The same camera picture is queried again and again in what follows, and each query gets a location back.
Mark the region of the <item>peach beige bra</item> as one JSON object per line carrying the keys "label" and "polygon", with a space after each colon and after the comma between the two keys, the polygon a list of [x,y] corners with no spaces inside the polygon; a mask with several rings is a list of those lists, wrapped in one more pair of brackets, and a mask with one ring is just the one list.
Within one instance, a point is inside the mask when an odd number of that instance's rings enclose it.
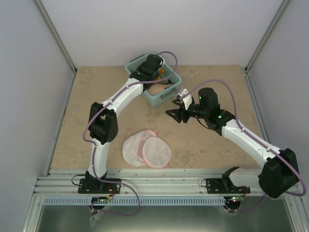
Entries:
{"label": "peach beige bra", "polygon": [[172,84],[154,84],[147,91],[150,95],[154,96],[172,86]]}

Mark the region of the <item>orange mesh garment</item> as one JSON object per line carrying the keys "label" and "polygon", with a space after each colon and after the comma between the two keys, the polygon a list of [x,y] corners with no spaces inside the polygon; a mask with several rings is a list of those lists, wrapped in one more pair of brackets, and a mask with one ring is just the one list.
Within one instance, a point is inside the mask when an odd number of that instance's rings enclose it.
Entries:
{"label": "orange mesh garment", "polygon": [[162,80],[164,79],[164,69],[159,69],[158,70],[158,77],[156,78],[156,80]]}

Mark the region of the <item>white mesh laundry bag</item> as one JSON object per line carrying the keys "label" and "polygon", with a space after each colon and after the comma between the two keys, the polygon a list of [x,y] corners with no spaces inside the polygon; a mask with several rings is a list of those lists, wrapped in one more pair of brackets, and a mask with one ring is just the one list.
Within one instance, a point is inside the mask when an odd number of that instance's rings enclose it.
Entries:
{"label": "white mesh laundry bag", "polygon": [[171,148],[154,130],[130,136],[123,144],[122,153],[129,165],[153,169],[165,168],[172,158]]}

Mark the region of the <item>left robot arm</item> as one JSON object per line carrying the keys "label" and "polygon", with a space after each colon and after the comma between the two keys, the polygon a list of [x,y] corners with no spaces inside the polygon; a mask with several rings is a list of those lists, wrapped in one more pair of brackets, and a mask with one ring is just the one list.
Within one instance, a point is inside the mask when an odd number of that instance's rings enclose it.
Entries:
{"label": "left robot arm", "polygon": [[137,96],[149,89],[159,77],[164,59],[149,54],[144,62],[132,72],[112,97],[103,103],[91,105],[89,122],[83,132],[83,139],[92,144],[91,161],[85,177],[81,179],[79,193],[103,193],[106,187],[107,155],[111,142],[118,134],[118,116]]}

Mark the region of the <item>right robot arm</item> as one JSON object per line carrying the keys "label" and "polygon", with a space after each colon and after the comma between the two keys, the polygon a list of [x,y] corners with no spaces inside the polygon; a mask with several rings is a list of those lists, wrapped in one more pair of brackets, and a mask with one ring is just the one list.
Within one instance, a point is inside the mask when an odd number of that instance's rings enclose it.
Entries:
{"label": "right robot arm", "polygon": [[240,187],[260,188],[271,198],[278,198],[299,182],[295,153],[279,149],[241,125],[234,114],[220,107],[217,93],[209,87],[198,91],[199,102],[185,96],[182,89],[173,103],[177,109],[166,114],[178,123],[187,123],[190,118],[204,120],[204,127],[234,142],[248,153],[260,166],[257,170],[232,167],[222,174],[222,189],[232,193]]}

